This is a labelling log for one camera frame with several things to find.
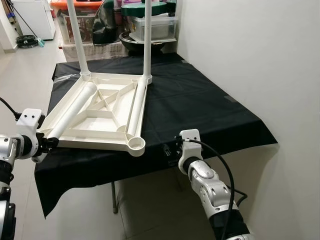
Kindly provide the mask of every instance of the grey floor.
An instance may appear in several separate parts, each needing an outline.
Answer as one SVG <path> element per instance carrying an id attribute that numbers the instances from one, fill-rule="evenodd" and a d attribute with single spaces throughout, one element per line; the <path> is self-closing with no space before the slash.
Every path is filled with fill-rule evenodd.
<path id="1" fill-rule="evenodd" d="M 14 109 L 47 112 L 56 63 L 59 32 L 44 48 L 0 52 L 0 96 Z M 0 133 L 14 134 L 13 115 L 0 104 Z M 119 213 L 112 212 L 111 185 L 74 188 L 44 218 L 34 178 L 35 164 L 17 160 L 11 183 L 16 204 L 15 240 L 209 240 L 214 239 L 198 197 L 177 169 L 116 182 Z"/>

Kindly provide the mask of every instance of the storage box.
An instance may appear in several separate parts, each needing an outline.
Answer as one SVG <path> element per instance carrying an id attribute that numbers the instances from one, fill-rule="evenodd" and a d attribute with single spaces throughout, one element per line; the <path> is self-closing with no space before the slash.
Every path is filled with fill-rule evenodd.
<path id="1" fill-rule="evenodd" d="M 92 28 L 96 12 L 103 1 L 73 0 L 82 42 L 92 43 Z M 70 24 L 67 0 L 52 0 L 50 6 L 57 17 L 64 44 L 73 44 L 74 37 Z"/>
<path id="2" fill-rule="evenodd" d="M 145 18 L 128 17 L 130 34 L 129 36 L 137 42 L 145 41 Z M 151 20 L 151 42 L 172 42 L 175 41 L 176 16 L 168 16 L 167 13 L 152 16 Z"/>

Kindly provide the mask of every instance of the black cloth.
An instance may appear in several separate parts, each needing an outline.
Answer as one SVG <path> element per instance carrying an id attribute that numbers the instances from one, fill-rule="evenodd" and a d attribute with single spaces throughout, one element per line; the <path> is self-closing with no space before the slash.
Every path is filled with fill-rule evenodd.
<path id="1" fill-rule="evenodd" d="M 91 72 L 143 72 L 143 57 L 88 61 Z M 52 79 L 76 74 L 53 85 L 50 112 L 78 79 L 78 62 L 58 63 Z M 152 57 L 152 84 L 148 86 L 141 137 L 145 153 L 133 157 L 124 151 L 57 148 L 34 175 L 43 213 L 47 216 L 71 188 L 86 188 L 130 178 L 178 164 L 176 142 L 181 130 L 199 129 L 201 140 L 221 154 L 277 143 L 265 124 L 176 53 Z M 171 156 L 163 151 L 167 145 Z M 203 157 L 212 157 L 204 150 Z"/>

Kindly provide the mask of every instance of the table leg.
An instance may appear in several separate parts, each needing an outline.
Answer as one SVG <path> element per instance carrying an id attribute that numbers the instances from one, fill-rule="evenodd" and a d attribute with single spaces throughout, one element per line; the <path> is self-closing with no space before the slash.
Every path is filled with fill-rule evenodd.
<path id="1" fill-rule="evenodd" d="M 116 187 L 115 182 L 111 182 L 111 191 L 112 191 L 112 211 L 114 214 L 118 213 L 117 199 L 116 199 Z"/>

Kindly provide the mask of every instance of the white pipe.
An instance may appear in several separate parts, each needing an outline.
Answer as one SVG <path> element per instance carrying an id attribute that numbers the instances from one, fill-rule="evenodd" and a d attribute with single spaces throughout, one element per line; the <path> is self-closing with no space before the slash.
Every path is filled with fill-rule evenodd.
<path id="1" fill-rule="evenodd" d="M 72 119 L 78 114 L 80 109 L 84 106 L 89 97 L 97 91 L 97 87 L 94 83 L 88 82 L 76 97 L 72 105 L 67 109 L 64 115 L 60 118 L 58 123 L 54 126 L 47 138 L 59 139 L 62 133 L 66 130 Z"/>
<path id="2" fill-rule="evenodd" d="M 76 54 L 78 55 L 78 60 L 79 60 L 79 65 L 80 65 L 80 74 L 81 75 L 90 75 L 87 61 L 86 61 L 84 46 L 83 46 L 82 40 L 81 40 L 81 34 L 80 34 L 80 30 L 79 30 L 74 0 L 66 0 L 66 3 L 68 6 L 68 12 L 69 12 L 69 17 L 70 17 L 70 22 L 71 22 L 73 38 L 74 38 L 74 42 L 75 42 Z"/>
<path id="3" fill-rule="evenodd" d="M 151 76 L 151 15 L 152 4 L 151 0 L 145 0 L 144 7 L 144 53 L 143 53 L 143 75 L 137 81 L 137 88 L 132 107 L 130 122 L 128 126 L 128 133 L 135 136 L 137 131 L 137 125 L 141 113 L 141 107 L 145 97 L 146 86 L 148 79 Z"/>

